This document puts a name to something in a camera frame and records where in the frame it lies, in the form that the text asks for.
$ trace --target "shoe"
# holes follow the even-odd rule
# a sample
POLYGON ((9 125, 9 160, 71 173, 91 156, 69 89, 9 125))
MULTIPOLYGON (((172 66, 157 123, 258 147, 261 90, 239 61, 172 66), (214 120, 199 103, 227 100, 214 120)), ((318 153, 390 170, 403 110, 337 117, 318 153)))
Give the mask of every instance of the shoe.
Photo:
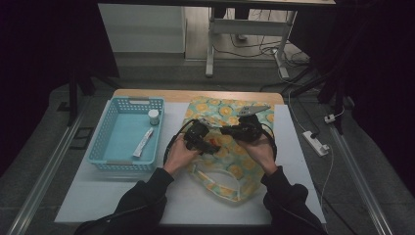
POLYGON ((236 38, 238 38, 241 41, 245 41, 248 39, 247 36, 244 34, 236 34, 236 38))

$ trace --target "right hand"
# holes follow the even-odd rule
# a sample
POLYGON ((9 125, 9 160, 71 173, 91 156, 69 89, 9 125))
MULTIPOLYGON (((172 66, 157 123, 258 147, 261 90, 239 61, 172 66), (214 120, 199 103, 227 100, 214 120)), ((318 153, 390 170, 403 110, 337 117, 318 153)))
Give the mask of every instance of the right hand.
POLYGON ((247 151, 250 157, 262 167, 266 175, 269 176, 278 169, 269 140, 264 134, 251 143, 241 140, 236 140, 236 143, 247 151))

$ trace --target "person's hand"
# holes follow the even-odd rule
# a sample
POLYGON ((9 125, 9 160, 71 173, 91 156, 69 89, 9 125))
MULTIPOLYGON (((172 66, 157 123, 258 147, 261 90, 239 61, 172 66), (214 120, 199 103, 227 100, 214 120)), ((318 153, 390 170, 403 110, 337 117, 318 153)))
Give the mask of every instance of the person's hand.
POLYGON ((188 165, 200 152, 199 150, 188 150, 184 143, 183 134, 180 134, 171 146, 163 169, 173 175, 177 170, 188 165))
POLYGON ((269 140, 264 134, 252 143, 241 140, 236 140, 236 142, 238 145, 243 147, 248 152, 250 157, 262 167, 266 175, 269 176, 278 169, 277 164, 275 164, 274 161, 272 148, 269 145, 269 140))

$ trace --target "white wall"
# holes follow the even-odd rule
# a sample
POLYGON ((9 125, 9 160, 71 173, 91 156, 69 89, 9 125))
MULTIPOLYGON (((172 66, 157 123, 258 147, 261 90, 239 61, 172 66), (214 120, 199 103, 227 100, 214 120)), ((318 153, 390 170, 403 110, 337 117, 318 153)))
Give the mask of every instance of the white wall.
POLYGON ((99 4, 114 52, 183 53, 183 7, 99 4))

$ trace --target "patterned fabric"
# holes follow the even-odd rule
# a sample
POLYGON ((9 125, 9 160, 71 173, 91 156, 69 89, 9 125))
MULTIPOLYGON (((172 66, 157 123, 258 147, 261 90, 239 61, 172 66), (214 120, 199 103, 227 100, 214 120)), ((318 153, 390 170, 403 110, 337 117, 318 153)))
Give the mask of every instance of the patterned fabric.
MULTIPOLYGON (((237 114, 244 106, 264 105, 267 104, 197 97, 191 101, 183 124, 190 119, 203 117, 209 120, 210 123, 237 125, 237 114)), ((269 110, 256 115, 259 122, 268 125, 271 129, 273 128, 274 107, 271 106, 269 110)), ((251 159, 245 149, 240 147, 230 135, 222 135, 219 129, 211 128, 209 134, 205 137, 205 141, 220 146, 220 150, 213 155, 203 154, 197 156, 188 166, 188 171, 216 196, 232 202, 246 200, 260 186, 260 178, 263 175, 262 168, 251 159), (210 172, 222 173, 231 177, 232 180, 226 180, 226 184, 215 181, 208 176, 210 172)))

